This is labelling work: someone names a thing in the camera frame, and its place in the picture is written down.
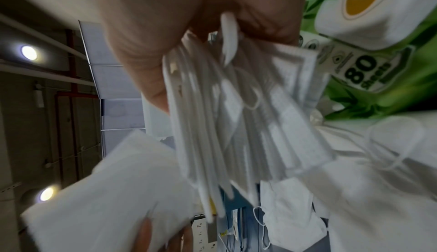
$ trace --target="round light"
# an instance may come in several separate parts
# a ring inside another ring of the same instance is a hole
[[[29,60],[36,60],[38,57],[38,54],[36,53],[36,50],[31,46],[23,46],[21,48],[21,53],[24,57],[26,57]]]
[[[40,194],[40,200],[41,201],[47,201],[50,198],[53,197],[53,194],[55,193],[55,190],[52,187],[48,187],[45,190],[43,190]]]

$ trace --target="ceiling pipe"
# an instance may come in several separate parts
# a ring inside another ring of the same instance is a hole
[[[13,20],[10,17],[7,17],[7,16],[5,16],[4,14],[1,14],[1,13],[0,13],[0,21],[3,22],[4,24],[10,26],[10,27],[18,29],[18,30],[20,30],[20,31],[22,31],[24,33],[29,34],[29,35],[32,35],[35,38],[38,38],[38,39],[40,39],[42,41],[45,41],[45,42],[47,42],[47,43],[49,43],[49,44],[51,44],[53,46],[56,46],[56,47],[66,51],[68,53],[71,53],[71,54],[73,54],[73,55],[75,55],[75,56],[77,56],[79,58],[87,60],[87,57],[86,57],[85,54],[83,54],[83,53],[81,53],[81,52],[79,52],[79,51],[77,51],[77,50],[75,50],[75,49],[73,49],[73,48],[71,48],[69,46],[66,46],[66,45],[64,45],[61,42],[58,42],[58,41],[56,41],[56,40],[54,40],[54,39],[52,39],[52,38],[50,38],[50,37],[48,37],[48,36],[46,36],[46,35],[44,35],[42,33],[36,31],[33,28],[25,26],[24,24],[19,23],[16,20]]]
[[[15,73],[15,74],[21,74],[21,75],[27,75],[27,76],[33,76],[33,77],[39,77],[39,78],[46,78],[56,81],[63,81],[63,82],[69,82],[69,83],[75,83],[80,85],[87,85],[87,86],[93,86],[95,87],[94,82],[88,81],[88,80],[82,80],[78,78],[72,78],[64,75],[59,75],[56,73],[50,73],[50,72],[40,72],[36,70],[31,70],[24,67],[15,67],[10,66],[6,64],[0,63],[0,72],[9,72],[9,73]]]

